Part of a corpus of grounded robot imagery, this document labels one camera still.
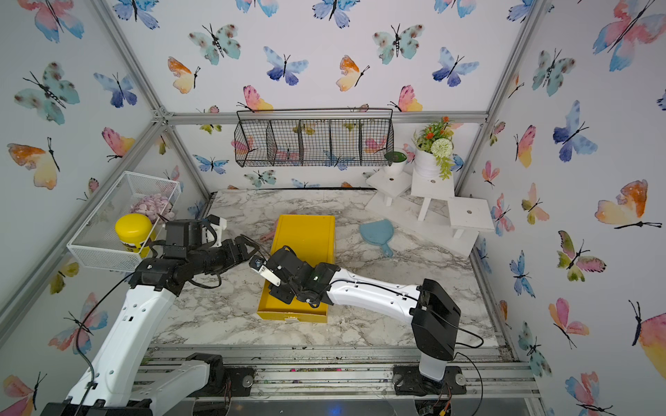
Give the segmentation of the yellow plastic drawer box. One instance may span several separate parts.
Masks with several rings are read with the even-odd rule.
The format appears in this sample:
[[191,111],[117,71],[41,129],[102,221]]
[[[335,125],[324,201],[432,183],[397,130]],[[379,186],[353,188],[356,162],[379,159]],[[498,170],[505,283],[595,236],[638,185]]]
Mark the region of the yellow plastic drawer box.
[[[311,266],[336,262],[335,217],[325,215],[281,215],[273,234],[273,254],[287,245],[298,258]],[[269,282],[265,282],[257,313],[267,321],[283,322],[328,322],[328,306],[321,304],[314,309],[308,303],[294,299],[286,304],[269,293]]]

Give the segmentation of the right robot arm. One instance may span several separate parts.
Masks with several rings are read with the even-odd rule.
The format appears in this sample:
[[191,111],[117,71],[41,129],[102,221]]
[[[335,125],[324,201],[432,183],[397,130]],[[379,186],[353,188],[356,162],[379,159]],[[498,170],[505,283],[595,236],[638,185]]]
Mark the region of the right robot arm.
[[391,284],[332,263],[311,266],[288,246],[267,259],[255,256],[250,266],[269,283],[270,296],[282,303],[357,307],[409,325],[421,354],[421,379],[435,386],[445,381],[447,365],[454,360],[461,310],[435,280]]

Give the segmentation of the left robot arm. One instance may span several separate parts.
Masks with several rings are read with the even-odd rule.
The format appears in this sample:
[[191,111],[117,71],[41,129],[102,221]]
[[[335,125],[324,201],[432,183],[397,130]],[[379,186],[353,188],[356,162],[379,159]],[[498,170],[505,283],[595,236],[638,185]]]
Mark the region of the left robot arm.
[[220,277],[260,251],[241,235],[218,244],[188,244],[183,237],[161,258],[146,258],[129,280],[120,313],[87,372],[62,402],[44,415],[163,415],[198,393],[229,395],[232,381],[220,355],[194,354],[145,393],[132,391],[138,369],[163,317],[197,275]]

